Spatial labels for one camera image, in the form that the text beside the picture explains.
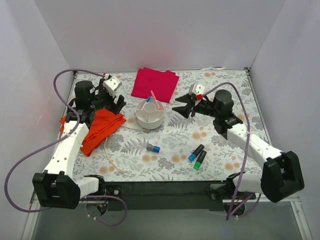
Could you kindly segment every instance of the floral tablecloth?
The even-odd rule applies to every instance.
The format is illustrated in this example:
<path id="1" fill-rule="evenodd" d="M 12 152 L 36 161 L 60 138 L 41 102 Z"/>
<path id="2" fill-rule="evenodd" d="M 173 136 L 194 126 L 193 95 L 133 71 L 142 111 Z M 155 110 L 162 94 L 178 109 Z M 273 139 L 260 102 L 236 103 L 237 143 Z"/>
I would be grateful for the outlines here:
<path id="1" fill-rule="evenodd" d="M 132 97 L 131 92 L 136 78 L 133 73 L 114 73 L 122 86 L 117 94 L 122 94 L 127 105 L 121 113 L 127 121 L 125 126 L 142 129 L 137 123 L 135 109 L 141 98 Z M 174 101 L 176 97 L 186 94 L 192 83 L 205 86 L 205 92 L 219 83 L 233 83 L 244 102 L 249 114 L 251 132 L 267 141 L 266 132 L 244 70 L 221 71 L 177 71 L 179 81 L 170 103 L 163 103 L 165 109 L 164 123 L 154 130 L 132 130 L 120 127 L 107 139 L 107 152 L 118 167 L 119 173 L 106 158 L 103 143 L 95 149 L 90 157 L 79 152 L 73 169 L 73 177 L 77 180 L 89 174 L 102 175 L 105 181 L 203 181 L 225 180 L 232 173 L 240 171 L 244 151 L 235 144 L 218 135 L 213 126 L 213 118 L 196 114 L 194 118 L 185 119 L 171 110 L 181 106 Z M 75 81 L 90 80 L 96 86 L 99 77 L 90 74 L 78 74 Z M 233 112 L 245 122 L 244 114 L 236 93 L 227 85 L 224 89 L 231 92 Z M 146 150 L 147 143 L 159 146 L 160 152 Z M 207 155 L 199 170 L 188 162 L 192 151 L 203 144 Z M 248 158 L 245 171 L 260 173 L 261 169 L 251 158 Z"/>

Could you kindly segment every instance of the pink napkin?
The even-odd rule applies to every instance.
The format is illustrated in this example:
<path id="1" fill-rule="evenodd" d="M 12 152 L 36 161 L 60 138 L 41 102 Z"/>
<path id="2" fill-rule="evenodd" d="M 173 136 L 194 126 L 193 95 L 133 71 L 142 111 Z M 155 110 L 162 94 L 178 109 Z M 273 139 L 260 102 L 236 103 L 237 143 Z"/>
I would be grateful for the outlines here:
<path id="1" fill-rule="evenodd" d="M 160 102 L 169 103 L 177 86 L 179 76 L 172 71 L 157 71 L 147 67 L 136 74 L 131 96 L 147 99 L 151 90 Z"/>

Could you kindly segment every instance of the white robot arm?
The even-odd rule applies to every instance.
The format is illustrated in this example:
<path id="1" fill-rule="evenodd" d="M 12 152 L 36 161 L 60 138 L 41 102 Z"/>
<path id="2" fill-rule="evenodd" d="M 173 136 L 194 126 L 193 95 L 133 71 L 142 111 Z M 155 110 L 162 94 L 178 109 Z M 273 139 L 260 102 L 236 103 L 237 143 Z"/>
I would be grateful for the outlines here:
<path id="1" fill-rule="evenodd" d="M 214 117 L 213 125 L 218 134 L 245 150 L 247 127 L 233 112 L 234 102 L 227 90 L 218 90 L 213 101 L 203 96 L 204 87 L 193 84 L 189 93 L 175 100 L 186 103 L 172 110 L 185 118 L 200 113 Z M 239 192 L 264 194 L 270 201 L 278 201 L 302 190 L 305 187 L 298 156 L 269 145 L 255 134 L 250 133 L 248 155 L 262 169 L 262 174 L 245 173 L 239 185 Z M 226 180 L 226 194 L 233 195 L 239 180 L 239 173 L 230 175 Z"/>
<path id="2" fill-rule="evenodd" d="M 70 130 L 77 124 L 77 116 L 69 110 L 61 137 L 69 136 L 57 145 L 44 171 L 35 173 L 32 179 L 41 206 L 74 209 L 81 198 L 96 192 L 104 194 L 101 187 L 101 183 L 104 182 L 102 176 L 89 175 L 74 180 L 73 168 L 82 142 L 95 118 L 95 112 L 106 108 L 118 114 L 126 105 L 122 95 L 119 96 L 117 103 L 114 103 L 115 92 L 120 86 L 119 79 L 109 74 L 100 79 L 97 87 L 94 87 L 91 81 L 80 81 L 75 84 L 75 99 L 70 105 L 77 110 L 80 124 L 69 135 Z"/>

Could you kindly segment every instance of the white wall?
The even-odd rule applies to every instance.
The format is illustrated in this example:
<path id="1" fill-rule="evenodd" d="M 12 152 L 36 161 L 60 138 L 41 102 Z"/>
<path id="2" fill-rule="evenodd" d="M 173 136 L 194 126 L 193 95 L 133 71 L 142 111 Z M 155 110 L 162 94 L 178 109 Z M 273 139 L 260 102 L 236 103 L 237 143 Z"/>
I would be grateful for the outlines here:
<path id="1" fill-rule="evenodd" d="M 250 67 L 285 0 L 35 0 L 71 67 Z"/>
<path id="2" fill-rule="evenodd" d="M 68 64 L 33 0 L 0 0 L 0 19 L 0 239 L 17 240 L 28 215 L 8 203 L 4 180 L 20 158 L 57 139 L 64 107 L 53 77 Z M 72 76 L 59 81 L 67 97 Z M 13 173 L 9 192 L 19 206 L 29 208 L 33 174 L 43 170 L 52 151 L 27 159 Z"/>
<path id="3" fill-rule="evenodd" d="M 287 0 L 252 68 L 272 143 L 300 159 L 302 207 L 320 239 L 320 2 Z"/>

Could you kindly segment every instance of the orange cloth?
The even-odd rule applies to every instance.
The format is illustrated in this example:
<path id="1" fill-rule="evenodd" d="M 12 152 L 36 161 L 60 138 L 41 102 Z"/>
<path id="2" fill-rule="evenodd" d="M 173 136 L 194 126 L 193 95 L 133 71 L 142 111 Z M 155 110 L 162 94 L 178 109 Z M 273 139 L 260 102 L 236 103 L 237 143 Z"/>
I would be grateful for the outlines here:
<path id="1" fill-rule="evenodd" d="M 64 131 L 65 121 L 66 117 L 63 117 L 60 120 L 60 123 L 62 124 L 60 133 L 63 133 Z M 104 139 L 115 132 L 125 121 L 126 119 L 121 113 L 115 115 L 113 112 L 108 111 L 105 108 L 96 111 L 95 119 L 91 124 L 88 134 L 82 142 L 83 147 L 80 148 L 81 151 L 89 157 L 92 151 L 99 147 Z"/>

